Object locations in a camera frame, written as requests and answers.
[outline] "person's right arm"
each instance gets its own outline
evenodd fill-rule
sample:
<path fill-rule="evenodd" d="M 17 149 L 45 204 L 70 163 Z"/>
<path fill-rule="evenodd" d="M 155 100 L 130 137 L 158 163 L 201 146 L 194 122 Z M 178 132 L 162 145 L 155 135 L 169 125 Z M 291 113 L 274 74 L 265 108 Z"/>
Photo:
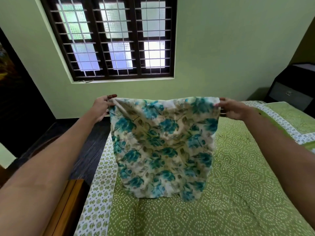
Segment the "person's right arm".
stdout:
<path fill-rule="evenodd" d="M 284 192 L 315 229 L 315 155 L 254 108 L 226 98 L 217 105 L 226 110 L 227 117 L 244 121 Z"/>

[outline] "green bedsheet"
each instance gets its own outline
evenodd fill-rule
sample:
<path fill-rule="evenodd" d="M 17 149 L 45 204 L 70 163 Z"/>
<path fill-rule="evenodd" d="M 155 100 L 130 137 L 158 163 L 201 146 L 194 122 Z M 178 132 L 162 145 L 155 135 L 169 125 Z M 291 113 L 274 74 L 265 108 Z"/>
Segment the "green bedsheet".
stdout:
<path fill-rule="evenodd" d="M 193 202 L 134 198 L 118 175 L 107 235 L 314 235 L 242 121 L 219 119 L 216 148 L 206 188 Z"/>

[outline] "fabric with teal flowers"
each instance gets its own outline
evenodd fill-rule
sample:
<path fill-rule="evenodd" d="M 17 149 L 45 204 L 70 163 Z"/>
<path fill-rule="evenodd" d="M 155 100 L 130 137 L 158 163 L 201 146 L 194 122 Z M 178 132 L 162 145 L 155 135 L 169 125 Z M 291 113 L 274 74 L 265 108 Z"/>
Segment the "fabric with teal flowers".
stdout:
<path fill-rule="evenodd" d="M 211 170 L 219 98 L 114 98 L 113 150 L 123 186 L 137 198 L 198 199 Z"/>

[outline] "white patterned border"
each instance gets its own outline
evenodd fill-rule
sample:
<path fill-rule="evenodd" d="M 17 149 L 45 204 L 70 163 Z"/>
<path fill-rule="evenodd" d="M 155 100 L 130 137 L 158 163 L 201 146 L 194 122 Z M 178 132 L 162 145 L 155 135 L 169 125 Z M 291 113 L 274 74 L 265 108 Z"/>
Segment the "white patterned border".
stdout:
<path fill-rule="evenodd" d="M 281 127 L 283 127 L 286 132 L 299 144 L 309 143 L 315 141 L 315 132 L 301 134 L 298 132 L 288 121 L 286 121 L 279 114 L 265 106 L 265 104 L 261 104 L 257 101 L 244 101 L 244 103 L 248 106 L 255 107 L 265 112 L 268 116 L 274 119 Z"/>
<path fill-rule="evenodd" d="M 117 169 L 109 134 L 74 236 L 107 235 Z"/>

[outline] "floor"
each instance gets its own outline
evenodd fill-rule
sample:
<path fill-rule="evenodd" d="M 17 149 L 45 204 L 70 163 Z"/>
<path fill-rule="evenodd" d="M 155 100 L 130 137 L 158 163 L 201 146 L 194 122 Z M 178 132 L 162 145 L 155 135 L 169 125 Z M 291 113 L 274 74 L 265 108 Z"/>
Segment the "floor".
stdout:
<path fill-rule="evenodd" d="M 28 161 L 30 155 L 36 148 L 41 146 L 49 139 L 65 133 L 77 119 L 60 119 L 57 120 L 46 132 L 39 138 L 20 158 L 14 161 L 17 167 L 22 166 Z M 84 179 L 90 186 L 100 161 L 107 137 L 110 133 L 111 124 L 109 117 L 96 123 L 84 143 L 81 153 L 74 164 L 69 179 Z"/>

